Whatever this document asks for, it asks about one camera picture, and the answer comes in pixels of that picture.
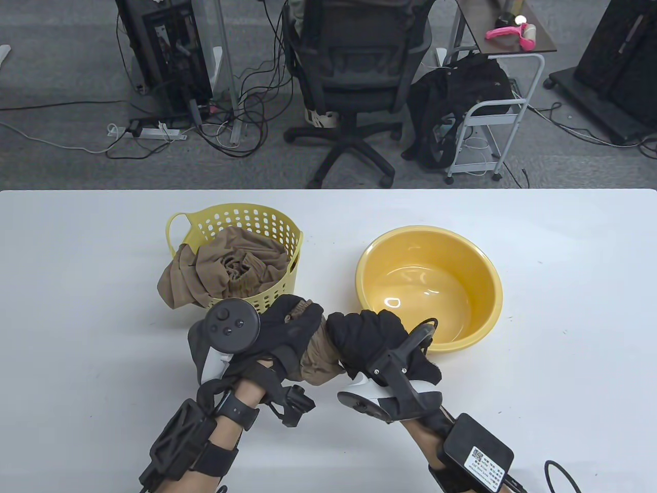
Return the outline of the person's left hand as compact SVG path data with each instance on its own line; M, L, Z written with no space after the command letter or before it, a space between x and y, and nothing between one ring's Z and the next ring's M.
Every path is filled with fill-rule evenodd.
M260 315L260 333L251 347L233 356L223 377L236 381L246 369L263 360L272 362L280 382L300 382L302 358L319 331L321 305L293 294L282 294Z

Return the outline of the person's right hand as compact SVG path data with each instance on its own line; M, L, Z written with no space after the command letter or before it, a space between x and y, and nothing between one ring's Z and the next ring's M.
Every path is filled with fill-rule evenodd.
M383 387L387 383L369 372L368 367L382 353L398 348L409 338L399 317L388 310L378 314L370 310L359 314L331 314L326 328L350 378L363 373Z

